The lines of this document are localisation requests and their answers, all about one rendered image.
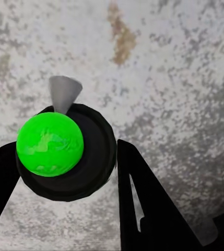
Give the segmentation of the insectifuge atomizer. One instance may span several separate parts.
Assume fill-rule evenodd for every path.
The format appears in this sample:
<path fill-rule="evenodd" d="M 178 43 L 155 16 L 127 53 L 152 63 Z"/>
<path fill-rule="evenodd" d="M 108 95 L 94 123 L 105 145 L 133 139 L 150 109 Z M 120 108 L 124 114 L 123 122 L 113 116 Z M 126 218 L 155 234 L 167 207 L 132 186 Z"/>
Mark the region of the insectifuge atomizer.
<path fill-rule="evenodd" d="M 117 166 L 113 128 L 102 114 L 74 101 L 82 84 L 57 75 L 48 78 L 53 106 L 29 119 L 16 140 L 16 165 L 38 196 L 72 202 L 109 181 Z"/>

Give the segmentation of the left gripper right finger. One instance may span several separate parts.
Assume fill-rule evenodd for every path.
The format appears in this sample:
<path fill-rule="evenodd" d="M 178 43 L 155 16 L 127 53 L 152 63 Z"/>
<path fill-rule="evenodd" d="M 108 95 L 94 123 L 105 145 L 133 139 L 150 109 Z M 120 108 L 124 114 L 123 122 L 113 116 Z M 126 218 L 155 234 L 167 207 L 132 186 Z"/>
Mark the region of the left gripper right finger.
<path fill-rule="evenodd" d="M 121 251 L 205 251 L 138 149 L 117 140 Z M 138 230 L 131 174 L 150 233 Z"/>

